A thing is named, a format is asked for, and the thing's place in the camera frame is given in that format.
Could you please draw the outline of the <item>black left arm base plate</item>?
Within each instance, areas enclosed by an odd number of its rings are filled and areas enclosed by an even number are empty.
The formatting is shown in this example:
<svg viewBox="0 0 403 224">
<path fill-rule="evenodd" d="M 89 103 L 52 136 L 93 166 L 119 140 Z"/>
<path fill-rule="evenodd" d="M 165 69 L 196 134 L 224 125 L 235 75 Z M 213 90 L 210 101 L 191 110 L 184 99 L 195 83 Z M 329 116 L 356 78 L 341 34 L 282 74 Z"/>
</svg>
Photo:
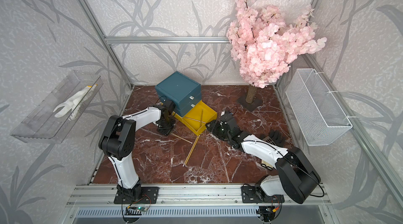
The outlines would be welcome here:
<svg viewBox="0 0 403 224">
<path fill-rule="evenodd" d="M 117 185 L 114 204 L 156 204 L 158 191 L 158 187 L 138 186 L 127 189 Z"/>
</svg>

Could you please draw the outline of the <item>yellow pull-out drawer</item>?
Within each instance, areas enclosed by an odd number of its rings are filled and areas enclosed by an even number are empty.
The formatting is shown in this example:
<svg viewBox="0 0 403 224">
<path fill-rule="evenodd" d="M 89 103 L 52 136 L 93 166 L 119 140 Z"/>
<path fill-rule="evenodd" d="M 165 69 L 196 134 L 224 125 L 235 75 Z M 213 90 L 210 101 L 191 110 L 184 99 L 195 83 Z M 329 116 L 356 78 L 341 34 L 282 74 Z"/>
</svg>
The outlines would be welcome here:
<svg viewBox="0 0 403 224">
<path fill-rule="evenodd" d="M 204 109 L 203 121 L 207 123 L 212 120 L 217 119 L 217 112 L 206 105 L 203 101 L 198 102 L 186 115 L 183 117 L 190 117 L 194 119 L 200 120 L 201 111 Z M 183 117 L 175 114 L 174 117 L 178 119 L 181 123 L 183 123 L 188 129 L 190 129 L 196 136 L 203 133 L 207 128 L 206 124 L 203 124 L 200 128 L 199 122 L 194 122 L 191 120 L 184 120 Z"/>
</svg>

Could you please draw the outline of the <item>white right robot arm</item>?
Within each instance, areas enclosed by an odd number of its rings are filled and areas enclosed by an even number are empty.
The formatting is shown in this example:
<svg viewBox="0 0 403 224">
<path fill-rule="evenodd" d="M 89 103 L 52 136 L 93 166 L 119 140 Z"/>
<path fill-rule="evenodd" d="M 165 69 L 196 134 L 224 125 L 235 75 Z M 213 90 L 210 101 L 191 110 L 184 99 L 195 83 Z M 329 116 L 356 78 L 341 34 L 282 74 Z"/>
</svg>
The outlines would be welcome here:
<svg viewBox="0 0 403 224">
<path fill-rule="evenodd" d="M 303 204 L 321 183 L 319 174 L 301 149 L 279 147 L 241 130 L 229 111 L 223 112 L 220 120 L 208 122 L 206 128 L 216 138 L 258 157 L 278 172 L 255 184 L 252 198 L 258 203 L 279 202 L 281 196 L 287 195 L 292 201 Z"/>
</svg>

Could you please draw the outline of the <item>brown pencil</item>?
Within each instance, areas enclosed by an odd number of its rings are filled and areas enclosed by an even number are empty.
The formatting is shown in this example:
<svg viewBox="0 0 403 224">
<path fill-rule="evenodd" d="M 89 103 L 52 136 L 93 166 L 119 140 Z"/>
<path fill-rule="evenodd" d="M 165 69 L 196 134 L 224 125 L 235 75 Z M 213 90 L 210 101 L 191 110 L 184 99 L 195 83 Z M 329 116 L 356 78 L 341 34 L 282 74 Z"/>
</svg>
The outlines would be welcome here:
<svg viewBox="0 0 403 224">
<path fill-rule="evenodd" d="M 194 118 L 190 118 L 190 117 L 183 117 L 183 119 L 184 119 L 184 120 L 191 120 L 191 121 L 194 121 L 194 122 L 199 122 L 199 123 L 202 123 L 202 124 L 206 124 L 205 121 L 198 120 L 198 119 L 194 119 Z"/>
</svg>

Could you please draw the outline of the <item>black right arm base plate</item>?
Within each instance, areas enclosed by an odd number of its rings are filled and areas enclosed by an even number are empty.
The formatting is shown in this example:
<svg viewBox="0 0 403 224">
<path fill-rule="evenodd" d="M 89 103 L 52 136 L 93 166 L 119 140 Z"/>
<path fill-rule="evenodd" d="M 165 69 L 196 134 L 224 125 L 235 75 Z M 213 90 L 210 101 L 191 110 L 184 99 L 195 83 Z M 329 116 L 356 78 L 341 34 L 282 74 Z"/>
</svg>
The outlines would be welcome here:
<svg viewBox="0 0 403 224">
<path fill-rule="evenodd" d="M 243 203 L 284 203 L 283 195 L 268 196 L 259 186 L 243 184 L 241 186 Z"/>
</svg>

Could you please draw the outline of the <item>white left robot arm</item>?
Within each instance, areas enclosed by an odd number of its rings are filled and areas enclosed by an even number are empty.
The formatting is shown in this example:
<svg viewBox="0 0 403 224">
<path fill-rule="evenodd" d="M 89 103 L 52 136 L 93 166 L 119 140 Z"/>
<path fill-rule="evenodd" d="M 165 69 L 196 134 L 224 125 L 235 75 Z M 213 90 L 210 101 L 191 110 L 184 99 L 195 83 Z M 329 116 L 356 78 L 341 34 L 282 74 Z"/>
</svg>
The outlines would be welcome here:
<svg viewBox="0 0 403 224">
<path fill-rule="evenodd" d="M 172 113 L 175 103 L 166 100 L 126 116 L 113 115 L 109 118 L 99 141 L 99 148 L 111 161 L 118 177 L 118 190 L 132 198 L 139 198 L 141 181 L 137 175 L 132 151 L 136 131 L 149 124 L 157 126 L 157 132 L 168 136 L 174 128 L 175 118 Z"/>
</svg>

